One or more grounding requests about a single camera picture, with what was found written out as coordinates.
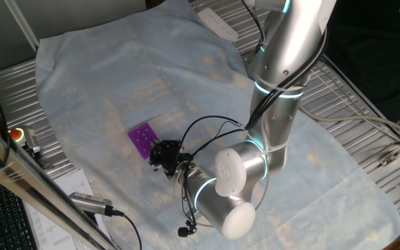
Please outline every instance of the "light blue cloth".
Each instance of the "light blue cloth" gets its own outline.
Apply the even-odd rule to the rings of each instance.
[[[299,113],[287,165],[270,177],[249,233],[226,240],[199,227],[177,236],[185,219],[174,207],[173,185],[141,159],[126,133],[149,122],[160,138],[177,139],[212,114],[246,123],[253,92],[239,53],[185,0],[41,40],[36,65],[40,104],[64,152],[96,195],[137,224],[143,249],[382,249],[400,235],[400,216],[386,195],[325,129]],[[220,124],[197,124],[186,150]],[[244,137],[224,137],[199,154],[200,162],[211,166],[217,150]],[[122,249],[137,249],[126,220],[106,223]]]

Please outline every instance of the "white power strip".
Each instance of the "white power strip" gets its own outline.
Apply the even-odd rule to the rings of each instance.
[[[197,14],[200,19],[221,38],[230,42],[235,42],[239,38],[239,34],[210,8],[206,8]]]

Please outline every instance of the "purple sponge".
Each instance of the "purple sponge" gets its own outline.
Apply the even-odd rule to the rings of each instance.
[[[143,159],[149,158],[151,154],[151,142],[160,141],[148,123],[129,131],[128,136]]]

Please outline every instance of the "keyboard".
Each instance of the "keyboard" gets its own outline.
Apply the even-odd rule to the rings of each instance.
[[[0,184],[0,250],[36,250],[22,200]]]

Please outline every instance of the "white wall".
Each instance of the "white wall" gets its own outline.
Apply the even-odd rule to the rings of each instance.
[[[146,10],[144,0],[16,0],[37,39]]]

